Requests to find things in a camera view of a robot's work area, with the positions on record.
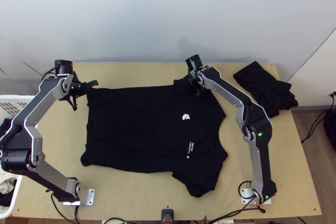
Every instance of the black cable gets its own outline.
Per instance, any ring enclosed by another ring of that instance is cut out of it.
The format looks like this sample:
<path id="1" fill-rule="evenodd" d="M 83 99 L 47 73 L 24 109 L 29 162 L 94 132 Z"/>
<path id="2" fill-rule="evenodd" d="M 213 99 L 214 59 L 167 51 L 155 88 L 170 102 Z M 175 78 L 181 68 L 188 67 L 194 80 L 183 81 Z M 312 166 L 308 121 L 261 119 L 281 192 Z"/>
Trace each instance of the black cable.
<path id="1" fill-rule="evenodd" d="M 239 196 L 242 197 L 243 199 L 249 200 L 249 199 L 252 199 L 252 198 L 254 197 L 254 195 L 245 198 L 245 197 L 243 197 L 243 196 L 241 195 L 241 193 L 240 193 L 240 187 L 242 187 L 242 185 L 245 184 L 245 183 L 247 183 L 247 182 L 249 182 L 249 184 L 250 184 L 250 186 L 251 186 L 251 182 L 252 182 L 252 181 L 250 181 L 250 180 L 246 180 L 246 181 L 240 183 L 240 185 L 238 186 L 238 194 L 239 194 Z"/>
<path id="2" fill-rule="evenodd" d="M 232 211 L 230 213 L 227 213 L 226 215 L 223 215 L 223 216 L 221 216 L 219 218 L 216 218 L 216 219 L 210 221 L 208 224 L 213 224 L 216 221 L 219 221 L 219 220 L 224 219 L 224 218 L 231 218 L 233 216 L 236 216 L 236 215 L 240 214 L 242 211 L 259 210 L 262 213 L 266 213 L 266 210 L 263 209 L 263 208 L 260 208 L 260 206 L 257 206 L 256 208 L 246 208 L 256 197 L 257 196 L 253 195 L 253 198 L 251 198 L 249 200 L 249 202 L 247 202 L 246 205 L 243 206 L 242 209 L 235 210 L 235 211 Z"/>
<path id="3" fill-rule="evenodd" d="M 81 224 L 77 218 L 77 214 L 78 214 L 78 209 L 79 209 L 80 205 L 75 207 L 75 221 L 77 222 L 77 224 Z"/>
<path id="4" fill-rule="evenodd" d="M 313 133 L 314 133 L 314 131 L 315 131 L 317 125 L 318 125 L 321 121 L 324 120 L 324 118 L 321 119 L 321 120 L 314 126 L 314 124 L 317 122 L 317 120 L 319 119 L 319 117 L 320 117 L 323 113 L 327 113 L 327 112 L 329 112 L 330 110 L 332 110 L 333 105 L 334 105 L 334 102 L 335 102 L 334 94 L 331 94 L 330 97 L 333 99 L 333 102 L 332 102 L 330 108 L 329 108 L 328 110 L 326 110 L 326 111 L 321 112 L 321 113 L 318 115 L 318 117 L 317 117 L 316 120 L 313 122 L 312 126 L 310 127 L 310 130 L 309 130 L 308 135 L 301 141 L 301 144 L 303 144 L 308 138 L 310 138 L 310 137 L 313 135 Z"/>
<path id="5" fill-rule="evenodd" d="M 41 82 L 43 81 L 43 79 L 45 78 L 45 76 L 47 74 L 51 74 L 52 71 L 54 71 L 58 66 L 54 66 L 53 68 L 51 68 L 50 70 L 46 71 L 43 75 L 42 75 L 42 78 L 41 78 Z"/>
<path id="6" fill-rule="evenodd" d="M 303 219 L 301 219 L 300 217 L 298 217 L 300 221 L 302 221 L 304 224 L 307 224 L 307 222 L 305 222 Z"/>
<path id="7" fill-rule="evenodd" d="M 21 131 L 22 127 L 20 125 L 15 125 L 0 141 L 0 149 L 2 150 L 3 145 L 6 143 L 8 139 L 10 139 L 14 134 Z"/>
<path id="8" fill-rule="evenodd" d="M 61 215 L 61 216 L 63 217 L 63 219 L 65 219 L 66 221 L 68 221 L 68 222 L 70 222 L 70 223 L 72 223 L 72 224 L 79 224 L 79 223 L 77 223 L 77 222 L 74 222 L 74 221 L 69 220 L 68 218 L 66 218 L 66 217 L 59 211 L 59 209 L 57 208 L 57 206 L 56 206 L 56 204 L 55 204 L 53 195 L 54 195 L 54 193 L 52 193 L 52 194 L 50 195 L 50 197 L 51 197 L 51 201 L 52 201 L 52 203 L 53 203 L 53 205 L 54 205 L 56 211 L 59 213 L 59 215 Z"/>

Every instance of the white wall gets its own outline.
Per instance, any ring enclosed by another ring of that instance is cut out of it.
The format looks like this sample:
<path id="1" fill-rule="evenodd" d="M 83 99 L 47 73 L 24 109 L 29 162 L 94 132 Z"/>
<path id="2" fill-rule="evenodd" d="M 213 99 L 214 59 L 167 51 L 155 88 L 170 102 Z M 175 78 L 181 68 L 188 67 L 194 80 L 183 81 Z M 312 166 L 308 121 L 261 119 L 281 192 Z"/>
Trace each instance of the white wall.
<path id="1" fill-rule="evenodd" d="M 0 0 L 0 67 L 55 59 L 273 62 L 287 80 L 336 27 L 335 0 Z"/>
<path id="2" fill-rule="evenodd" d="M 330 105 L 336 90 L 336 31 L 289 80 L 300 106 Z"/>

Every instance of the power outlet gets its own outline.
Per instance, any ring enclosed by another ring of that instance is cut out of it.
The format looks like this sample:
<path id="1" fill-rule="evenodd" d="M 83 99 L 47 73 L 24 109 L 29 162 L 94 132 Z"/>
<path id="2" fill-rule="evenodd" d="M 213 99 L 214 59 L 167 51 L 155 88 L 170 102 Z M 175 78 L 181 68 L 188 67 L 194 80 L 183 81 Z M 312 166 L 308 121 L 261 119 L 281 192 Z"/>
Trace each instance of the power outlet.
<path id="1" fill-rule="evenodd" d="M 334 92 L 336 92 L 336 89 L 334 89 L 333 91 L 331 91 L 330 93 L 328 93 L 328 94 L 326 95 L 326 97 L 327 97 L 327 96 L 330 96 L 330 95 L 333 94 Z"/>

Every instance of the white laundry basket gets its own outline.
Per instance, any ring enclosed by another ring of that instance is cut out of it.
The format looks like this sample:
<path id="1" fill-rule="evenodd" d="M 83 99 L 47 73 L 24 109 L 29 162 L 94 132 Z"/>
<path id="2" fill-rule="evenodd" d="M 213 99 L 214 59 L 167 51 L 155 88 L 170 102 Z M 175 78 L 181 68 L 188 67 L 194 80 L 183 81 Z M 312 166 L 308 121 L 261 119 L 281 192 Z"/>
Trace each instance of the white laundry basket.
<path id="1" fill-rule="evenodd" d="M 33 98 L 34 96 L 30 95 L 0 95 L 0 124 L 5 118 L 13 119 Z M 0 219 L 5 219 L 12 214 L 22 180 L 21 175 L 15 175 L 1 170 L 0 176 L 3 173 L 7 173 L 12 177 L 15 177 L 16 185 L 14 188 L 12 202 L 6 212 L 0 213 Z"/>

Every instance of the folded black cloth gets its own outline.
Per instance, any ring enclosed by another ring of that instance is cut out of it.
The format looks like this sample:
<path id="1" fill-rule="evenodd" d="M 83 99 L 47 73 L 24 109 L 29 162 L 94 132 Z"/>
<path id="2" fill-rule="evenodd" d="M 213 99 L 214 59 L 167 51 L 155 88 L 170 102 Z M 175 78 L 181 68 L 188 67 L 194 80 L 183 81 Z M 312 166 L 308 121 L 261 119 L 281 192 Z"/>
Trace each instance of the folded black cloth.
<path id="1" fill-rule="evenodd" d="M 290 83 L 276 80 L 258 62 L 253 62 L 234 74 L 234 79 L 261 105 L 268 117 L 279 115 L 280 109 L 298 106 Z"/>

